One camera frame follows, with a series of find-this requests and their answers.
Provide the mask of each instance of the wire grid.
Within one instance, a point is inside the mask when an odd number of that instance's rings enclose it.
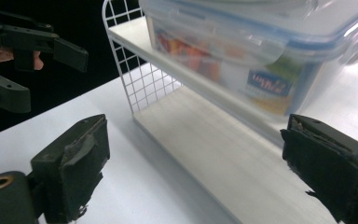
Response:
[[[138,0],[105,0],[103,2],[103,22],[107,33],[112,26],[144,15]],[[182,86],[182,83],[152,63],[148,63],[110,38],[109,42],[132,113],[142,110]]]

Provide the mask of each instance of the white wire rack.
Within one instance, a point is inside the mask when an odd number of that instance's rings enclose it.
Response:
[[[109,27],[144,15],[137,0],[106,0],[103,3],[103,22],[106,31]],[[132,113],[142,110],[182,86],[178,80],[114,40],[109,38],[109,42]]]

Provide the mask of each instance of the food label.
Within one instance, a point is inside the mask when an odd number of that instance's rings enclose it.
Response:
[[[250,71],[248,84],[277,96],[287,96],[292,85],[283,78],[265,71]]]

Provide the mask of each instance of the robotic arm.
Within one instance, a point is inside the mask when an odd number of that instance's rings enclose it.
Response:
[[[16,70],[34,71],[34,51],[41,51],[52,53],[54,60],[86,72],[89,57],[87,51],[61,39],[53,32],[53,27],[49,24],[0,11],[0,48],[13,49]],[[29,112],[29,90],[0,76],[0,107],[15,113]]]

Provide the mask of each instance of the black background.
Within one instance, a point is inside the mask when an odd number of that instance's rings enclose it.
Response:
[[[17,72],[13,62],[0,63],[0,75],[31,91],[32,111],[15,114],[0,109],[0,132],[30,119],[116,77],[118,71],[102,19],[103,0],[0,0],[0,9],[54,26],[54,32],[89,52],[87,73],[42,54],[41,71]]]

